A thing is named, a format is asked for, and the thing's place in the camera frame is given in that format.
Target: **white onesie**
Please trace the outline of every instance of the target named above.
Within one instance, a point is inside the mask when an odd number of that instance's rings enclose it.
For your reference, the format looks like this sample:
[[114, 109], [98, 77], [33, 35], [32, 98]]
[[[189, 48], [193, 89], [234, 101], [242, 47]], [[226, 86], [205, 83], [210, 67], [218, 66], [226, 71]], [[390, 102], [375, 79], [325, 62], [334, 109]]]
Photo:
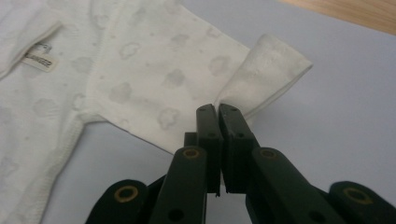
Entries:
[[40, 222], [86, 123], [174, 152], [197, 107], [252, 118], [311, 67], [271, 35], [249, 52], [178, 0], [0, 4], [0, 223]]

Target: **garment tag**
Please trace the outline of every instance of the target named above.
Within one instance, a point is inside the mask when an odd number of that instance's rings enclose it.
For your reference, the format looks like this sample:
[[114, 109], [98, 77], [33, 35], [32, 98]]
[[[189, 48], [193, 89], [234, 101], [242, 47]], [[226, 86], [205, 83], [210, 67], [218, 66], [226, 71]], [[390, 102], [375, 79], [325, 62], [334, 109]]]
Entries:
[[42, 44], [36, 44], [27, 53], [25, 53], [22, 61], [44, 72], [50, 72], [55, 68], [58, 60], [49, 56], [47, 54], [48, 52], [50, 52], [50, 47], [47, 49], [43, 48]]

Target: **garment sleeve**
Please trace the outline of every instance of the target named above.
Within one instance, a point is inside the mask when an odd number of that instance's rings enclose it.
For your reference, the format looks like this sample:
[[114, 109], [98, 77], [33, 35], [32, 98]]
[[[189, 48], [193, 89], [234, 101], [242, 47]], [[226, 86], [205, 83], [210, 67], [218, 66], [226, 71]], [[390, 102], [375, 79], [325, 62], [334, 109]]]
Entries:
[[175, 0], [133, 1], [116, 24], [92, 70], [88, 106], [170, 152], [195, 130], [197, 107], [223, 102], [252, 117], [311, 66], [271, 35], [249, 50]]

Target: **wooden surface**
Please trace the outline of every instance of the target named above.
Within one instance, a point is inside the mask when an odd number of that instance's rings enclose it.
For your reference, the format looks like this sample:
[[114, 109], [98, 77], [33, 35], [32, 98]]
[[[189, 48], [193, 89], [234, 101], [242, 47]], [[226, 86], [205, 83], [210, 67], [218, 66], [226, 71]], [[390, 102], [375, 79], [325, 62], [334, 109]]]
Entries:
[[280, 0], [396, 35], [396, 0]]

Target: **gray table surface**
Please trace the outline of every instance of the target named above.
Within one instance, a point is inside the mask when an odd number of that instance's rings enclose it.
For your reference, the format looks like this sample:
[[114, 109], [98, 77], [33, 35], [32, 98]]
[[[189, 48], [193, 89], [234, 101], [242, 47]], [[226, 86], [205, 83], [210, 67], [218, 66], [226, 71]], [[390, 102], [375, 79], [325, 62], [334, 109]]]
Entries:
[[[275, 0], [185, 0], [185, 6], [252, 47], [273, 34], [314, 63], [252, 126], [308, 179], [361, 183], [396, 205], [396, 36]], [[60, 174], [43, 223], [84, 223], [111, 184], [147, 184], [172, 155], [106, 123], [88, 125]], [[206, 223], [249, 223], [243, 195], [209, 195]]]

